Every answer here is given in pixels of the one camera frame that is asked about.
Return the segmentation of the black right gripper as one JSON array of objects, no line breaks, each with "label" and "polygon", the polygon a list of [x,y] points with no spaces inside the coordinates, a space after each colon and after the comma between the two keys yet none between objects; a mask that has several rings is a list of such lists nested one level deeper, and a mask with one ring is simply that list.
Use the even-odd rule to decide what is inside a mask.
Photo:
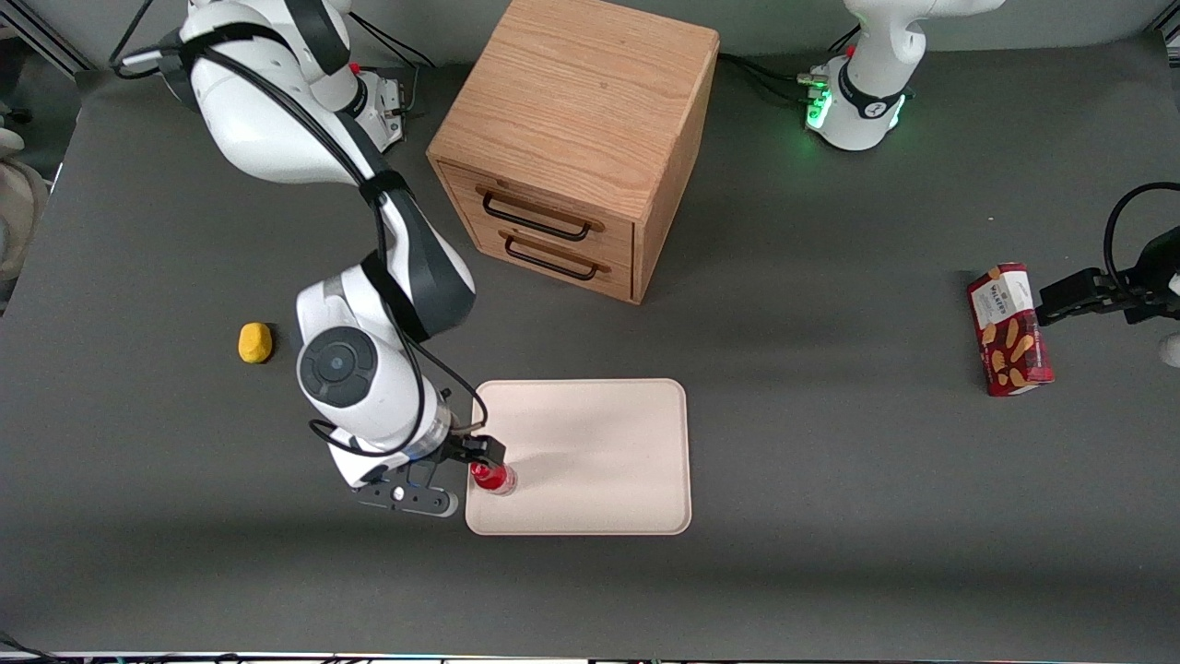
[{"label": "black right gripper", "polygon": [[448,434],[437,451],[437,464],[464,464],[468,475],[489,479],[489,466],[505,466],[505,446],[489,434]]}]

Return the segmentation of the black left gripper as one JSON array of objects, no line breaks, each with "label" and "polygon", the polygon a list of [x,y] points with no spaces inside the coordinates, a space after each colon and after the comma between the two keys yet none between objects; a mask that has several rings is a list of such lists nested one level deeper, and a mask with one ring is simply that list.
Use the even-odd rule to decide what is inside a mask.
[{"label": "black left gripper", "polygon": [[1054,326],[1084,314],[1121,313],[1129,326],[1150,318],[1179,318],[1179,230],[1172,228],[1150,239],[1135,265],[1126,270],[1115,269],[1114,235],[1112,230],[1104,232],[1104,268],[1115,283],[1115,294],[1108,292],[1103,270],[1079,270],[1040,290],[1041,305],[1036,308],[1040,326]]}]

